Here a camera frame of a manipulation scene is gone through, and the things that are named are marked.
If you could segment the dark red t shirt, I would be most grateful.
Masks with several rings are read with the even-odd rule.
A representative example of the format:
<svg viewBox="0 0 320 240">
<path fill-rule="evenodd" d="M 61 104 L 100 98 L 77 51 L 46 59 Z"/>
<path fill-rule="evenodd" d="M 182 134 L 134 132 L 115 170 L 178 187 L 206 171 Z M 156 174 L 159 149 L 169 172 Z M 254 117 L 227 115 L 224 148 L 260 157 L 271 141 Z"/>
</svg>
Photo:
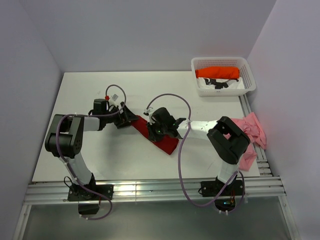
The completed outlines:
<svg viewBox="0 0 320 240">
<path fill-rule="evenodd" d="M 142 118 L 140 115 L 136 115 L 136 116 L 138 117 L 138 120 L 134 120 L 131 123 L 131 126 L 133 126 L 145 139 L 148 140 L 149 132 L 147 128 L 147 121 L 144 118 Z M 172 138 L 168 135 L 165 135 L 161 141 L 158 141 L 158 142 L 151 141 L 151 143 L 153 143 L 155 146 L 157 146 L 166 154 L 171 155 L 177 148 L 179 139 Z"/>
</svg>

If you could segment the white plastic basket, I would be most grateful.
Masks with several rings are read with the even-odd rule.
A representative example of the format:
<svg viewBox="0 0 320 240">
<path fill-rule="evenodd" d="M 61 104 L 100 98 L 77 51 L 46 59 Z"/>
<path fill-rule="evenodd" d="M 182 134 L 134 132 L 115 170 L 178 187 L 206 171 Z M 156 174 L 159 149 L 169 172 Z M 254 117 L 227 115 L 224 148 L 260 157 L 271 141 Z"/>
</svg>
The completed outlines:
<svg viewBox="0 0 320 240">
<path fill-rule="evenodd" d="M 237 67 L 244 89 L 208 89 L 200 87 L 196 70 L 208 67 Z M 200 97 L 234 97 L 241 96 L 256 89 L 256 82 L 247 60 L 243 57 L 195 57 L 191 60 L 192 76 L 195 89 Z"/>
</svg>

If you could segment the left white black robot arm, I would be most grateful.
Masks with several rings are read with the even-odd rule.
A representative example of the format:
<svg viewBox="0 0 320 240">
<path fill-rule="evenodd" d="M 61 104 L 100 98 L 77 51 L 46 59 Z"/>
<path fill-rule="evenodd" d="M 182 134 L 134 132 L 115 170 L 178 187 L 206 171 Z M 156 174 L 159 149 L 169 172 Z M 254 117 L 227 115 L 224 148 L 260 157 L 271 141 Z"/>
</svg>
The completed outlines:
<svg viewBox="0 0 320 240">
<path fill-rule="evenodd" d="M 139 118 L 130 111 L 124 102 L 95 99 L 89 115 L 55 114 L 44 146 L 47 152 L 59 158 L 71 175 L 72 186 L 86 200 L 96 197 L 98 188 L 94 174 L 87 168 L 81 154 L 84 132 L 102 131 L 107 124 L 117 129 L 130 126 Z"/>
</svg>

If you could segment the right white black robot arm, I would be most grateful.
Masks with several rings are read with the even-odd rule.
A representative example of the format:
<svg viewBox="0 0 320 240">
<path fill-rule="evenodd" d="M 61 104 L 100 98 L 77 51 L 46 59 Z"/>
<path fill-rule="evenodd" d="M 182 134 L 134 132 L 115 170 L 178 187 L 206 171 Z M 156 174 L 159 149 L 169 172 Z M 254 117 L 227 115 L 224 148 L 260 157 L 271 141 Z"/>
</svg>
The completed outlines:
<svg viewBox="0 0 320 240">
<path fill-rule="evenodd" d="M 148 116 L 146 124 L 148 139 L 158 143 L 168 136 L 182 140 L 184 137 L 208 140 L 221 159 L 217 174 L 217 191 L 222 195 L 229 194 L 234 188 L 240 159 L 251 141 L 249 137 L 227 116 L 213 121 L 191 121 L 187 118 L 175 119 L 165 107 L 144 110 Z"/>
</svg>

